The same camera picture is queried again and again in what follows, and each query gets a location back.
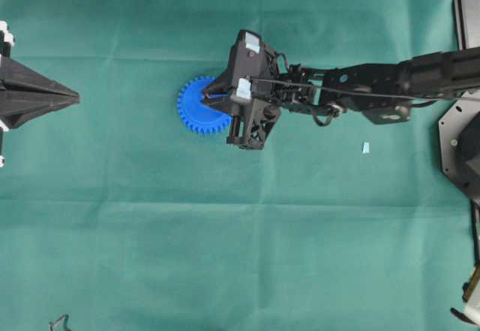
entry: blue gear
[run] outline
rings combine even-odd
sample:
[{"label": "blue gear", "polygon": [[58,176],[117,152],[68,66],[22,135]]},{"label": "blue gear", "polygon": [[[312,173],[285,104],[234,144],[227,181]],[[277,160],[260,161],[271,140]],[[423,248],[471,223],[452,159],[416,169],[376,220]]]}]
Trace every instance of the blue gear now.
[{"label": "blue gear", "polygon": [[227,128],[232,117],[202,104],[202,90],[214,77],[197,77],[188,82],[178,94],[177,111],[181,120],[192,132],[198,134],[220,133]]}]

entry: robotic arm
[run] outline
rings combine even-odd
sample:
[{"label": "robotic arm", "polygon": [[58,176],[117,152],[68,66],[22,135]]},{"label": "robotic arm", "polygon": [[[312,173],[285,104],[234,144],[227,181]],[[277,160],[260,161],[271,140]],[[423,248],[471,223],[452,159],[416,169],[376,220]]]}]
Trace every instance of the robotic arm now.
[{"label": "robotic arm", "polygon": [[[242,30],[230,50],[227,69],[203,90],[202,102],[232,116],[227,143],[263,149],[281,108],[310,115],[321,127],[348,110],[382,125],[409,121],[413,108],[458,99],[461,92],[478,87],[480,47],[418,56],[397,65],[322,70],[288,65],[283,53],[263,43],[259,35]],[[321,91],[318,102],[317,91]]]}]

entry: cable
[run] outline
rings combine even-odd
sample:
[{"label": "cable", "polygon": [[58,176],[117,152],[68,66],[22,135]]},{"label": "cable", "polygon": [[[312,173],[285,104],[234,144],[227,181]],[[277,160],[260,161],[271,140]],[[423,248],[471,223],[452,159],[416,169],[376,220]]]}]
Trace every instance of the cable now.
[{"label": "cable", "polygon": [[423,107],[431,106],[435,102],[436,101],[427,101],[427,102],[422,102],[420,104],[412,104],[410,105],[410,108],[423,108]]},{"label": "cable", "polygon": [[317,115],[317,108],[316,107],[312,107],[312,117],[313,117],[313,120],[315,121],[315,123],[320,126],[320,127],[326,127],[328,125],[330,125],[330,123],[332,123],[332,120],[333,118],[335,117],[335,115],[333,113],[330,113],[329,115],[327,115],[327,118],[325,120],[325,122],[322,122],[319,118],[318,118],[318,115]]},{"label": "cable", "polygon": [[285,85],[285,86],[294,86],[294,87],[305,87],[305,88],[313,88],[313,89],[324,89],[328,92],[337,92],[344,95],[352,95],[352,96],[365,96],[365,97],[378,97],[378,98],[400,98],[404,100],[426,100],[426,101],[472,101],[472,102],[480,102],[480,98],[474,97],[451,97],[451,98],[441,98],[441,97],[419,97],[419,96],[407,96],[407,95],[387,95],[385,93],[365,93],[365,92],[356,92],[356,91],[346,91],[343,89],[333,89],[331,87],[325,86],[317,86],[311,85],[309,83],[291,83],[285,81],[278,81],[278,80],[267,80],[265,78],[251,78],[253,81],[259,82],[268,82],[268,83],[275,83],[278,85]]}]

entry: green cloth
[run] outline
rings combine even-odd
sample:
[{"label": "green cloth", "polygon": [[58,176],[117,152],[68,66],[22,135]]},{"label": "green cloth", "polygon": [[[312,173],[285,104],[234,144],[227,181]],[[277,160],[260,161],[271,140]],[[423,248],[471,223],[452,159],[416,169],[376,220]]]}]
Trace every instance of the green cloth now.
[{"label": "green cloth", "polygon": [[[5,136],[2,329],[453,330],[469,204],[437,120],[331,127],[284,112],[265,150],[198,137],[178,91],[239,29],[291,63],[399,62],[456,47],[452,0],[0,0],[13,58],[82,103]],[[370,153],[362,154],[363,142]]]}]

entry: hexagonal base plate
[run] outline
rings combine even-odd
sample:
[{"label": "hexagonal base plate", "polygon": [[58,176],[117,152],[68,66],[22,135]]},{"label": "hexagonal base plate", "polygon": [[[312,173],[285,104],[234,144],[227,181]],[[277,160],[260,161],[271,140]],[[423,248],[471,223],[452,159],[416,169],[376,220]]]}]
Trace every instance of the hexagonal base plate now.
[{"label": "hexagonal base plate", "polygon": [[[465,92],[465,95],[480,99],[480,92],[473,95]],[[460,133],[479,112],[480,102],[459,100],[438,121],[443,173],[477,204],[480,204],[480,175],[459,162],[455,154]]]}]

